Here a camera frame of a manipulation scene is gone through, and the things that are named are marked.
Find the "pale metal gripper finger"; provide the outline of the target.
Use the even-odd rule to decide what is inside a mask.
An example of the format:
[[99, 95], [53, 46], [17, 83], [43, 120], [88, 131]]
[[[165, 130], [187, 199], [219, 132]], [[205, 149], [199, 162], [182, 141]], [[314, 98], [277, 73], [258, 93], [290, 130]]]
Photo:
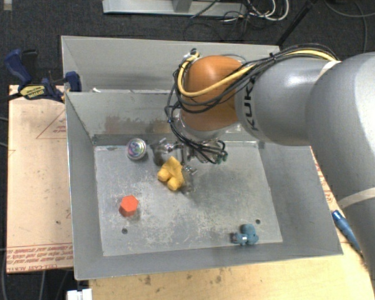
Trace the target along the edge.
[[197, 169], [188, 165], [182, 167], [182, 176], [184, 184], [182, 185], [182, 193], [190, 194], [194, 192], [194, 175], [197, 173]]
[[155, 165], [163, 165], [168, 160], [167, 156], [173, 151], [172, 144], [166, 138], [152, 143], [151, 150], [154, 154], [153, 161]]

